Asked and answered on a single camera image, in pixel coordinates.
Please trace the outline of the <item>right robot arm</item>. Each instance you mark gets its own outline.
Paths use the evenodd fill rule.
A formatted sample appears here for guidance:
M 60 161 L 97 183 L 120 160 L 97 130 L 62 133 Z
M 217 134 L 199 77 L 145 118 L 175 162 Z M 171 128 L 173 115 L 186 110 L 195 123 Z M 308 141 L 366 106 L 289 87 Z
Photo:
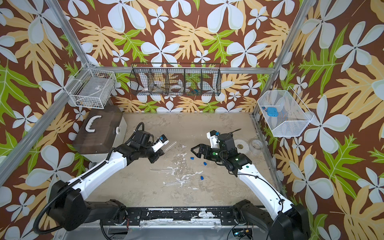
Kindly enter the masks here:
M 235 204 L 240 222 L 256 225 L 267 232 L 268 240 L 307 240 L 311 236 L 310 221 L 303 205 L 294 205 L 279 193 L 257 170 L 252 161 L 238 152 L 233 133 L 207 133 L 209 145 L 200 144 L 195 155 L 224 166 L 239 178 L 262 202 L 265 210 L 243 200 Z

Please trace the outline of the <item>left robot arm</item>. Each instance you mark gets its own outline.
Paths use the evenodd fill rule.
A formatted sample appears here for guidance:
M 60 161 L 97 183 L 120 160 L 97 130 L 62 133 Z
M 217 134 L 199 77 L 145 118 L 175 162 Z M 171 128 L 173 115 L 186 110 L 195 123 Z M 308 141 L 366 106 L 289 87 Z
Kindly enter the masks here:
M 73 231 L 84 223 L 95 221 L 122 224 L 126 221 L 126 206 L 117 201 L 89 202 L 90 194 L 108 178 L 134 161 L 145 158 L 156 162 L 168 144 L 165 135 L 156 141 L 153 135 L 136 130 L 124 144 L 110 150 L 107 158 L 84 174 L 67 182 L 56 182 L 51 190 L 49 202 L 36 217 L 33 230 L 45 235 L 64 228 Z

